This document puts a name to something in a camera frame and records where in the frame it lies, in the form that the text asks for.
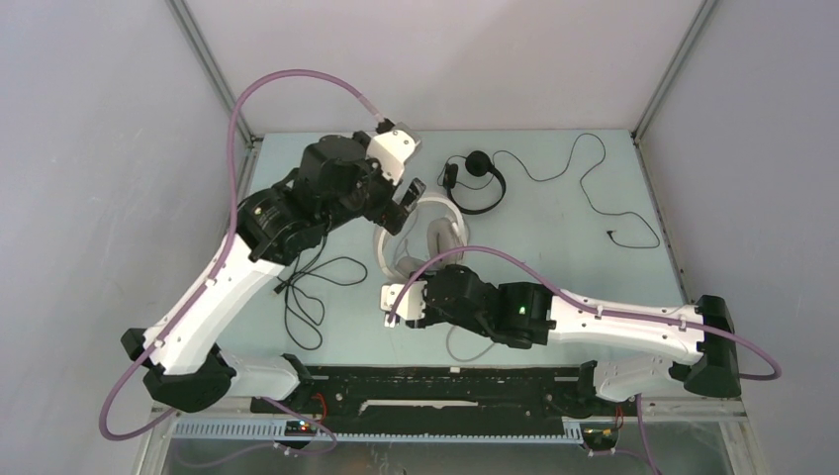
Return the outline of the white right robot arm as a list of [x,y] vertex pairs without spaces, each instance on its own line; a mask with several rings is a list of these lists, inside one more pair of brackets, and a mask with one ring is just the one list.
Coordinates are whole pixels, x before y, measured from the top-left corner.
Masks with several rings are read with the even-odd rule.
[[448,323],[514,349],[592,343],[636,351],[621,361],[589,360],[575,388],[579,407],[599,414],[613,402],[679,382],[694,395],[731,399],[742,393],[733,322],[724,299],[662,307],[654,322],[643,306],[618,304],[546,286],[495,286],[462,265],[424,278],[419,327]]

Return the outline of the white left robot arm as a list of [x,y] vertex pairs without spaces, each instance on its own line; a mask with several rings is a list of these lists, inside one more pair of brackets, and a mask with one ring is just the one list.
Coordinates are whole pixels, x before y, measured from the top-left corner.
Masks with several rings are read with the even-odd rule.
[[233,232],[178,306],[122,336],[127,354],[145,369],[149,396],[183,413],[226,397],[305,410],[313,386],[301,378],[296,357],[239,357],[219,347],[219,336],[262,287],[346,223],[362,218],[398,233],[425,189],[414,180],[404,195],[397,192],[419,149],[420,139],[401,127],[325,136],[307,145],[279,182],[238,202]]

